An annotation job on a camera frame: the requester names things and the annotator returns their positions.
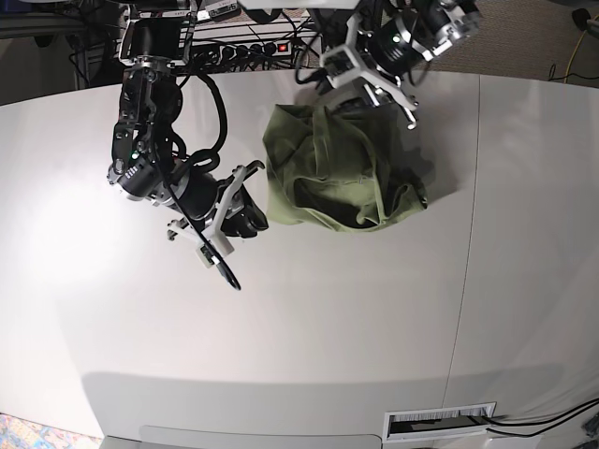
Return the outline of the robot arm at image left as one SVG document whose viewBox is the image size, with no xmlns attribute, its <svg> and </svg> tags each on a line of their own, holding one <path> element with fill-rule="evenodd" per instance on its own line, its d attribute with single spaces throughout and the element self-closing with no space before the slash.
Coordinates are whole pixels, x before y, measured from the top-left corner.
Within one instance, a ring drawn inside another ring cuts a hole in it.
<svg viewBox="0 0 599 449">
<path fill-rule="evenodd" d="M 171 239 L 186 235 L 197 245 L 207 266 L 220 266 L 233 248 L 230 239 L 250 239 L 268 221 L 244 187 L 264 164 L 237 167 L 224 180 L 211 173 L 219 163 L 228 123 L 223 97 L 214 81 L 189 70 L 212 93 L 219 134 L 208 149 L 186 150 L 172 125 L 183 107 L 182 83 L 175 68 L 190 68 L 197 24 L 195 1 L 131 1 L 120 59 L 126 65 L 114 126 L 110 183 L 132 200 L 148 199 L 182 215 L 168 231 Z"/>
</svg>

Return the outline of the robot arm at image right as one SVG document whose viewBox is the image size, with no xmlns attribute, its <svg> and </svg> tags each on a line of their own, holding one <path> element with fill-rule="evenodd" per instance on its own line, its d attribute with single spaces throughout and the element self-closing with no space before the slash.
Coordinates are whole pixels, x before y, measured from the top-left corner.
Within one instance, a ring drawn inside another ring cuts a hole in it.
<svg viewBox="0 0 599 449">
<path fill-rule="evenodd" d="M 320 56 L 330 86 L 340 89 L 359 83 L 373 108 L 391 102 L 400 107 L 407 128 L 418 125 L 418 102 L 403 90 L 416 87 L 413 70 L 431 62 L 477 33 L 481 20 L 474 1 L 413 1 L 375 30 L 362 24 L 366 16 L 355 10 L 346 21 L 342 43 Z"/>
</svg>

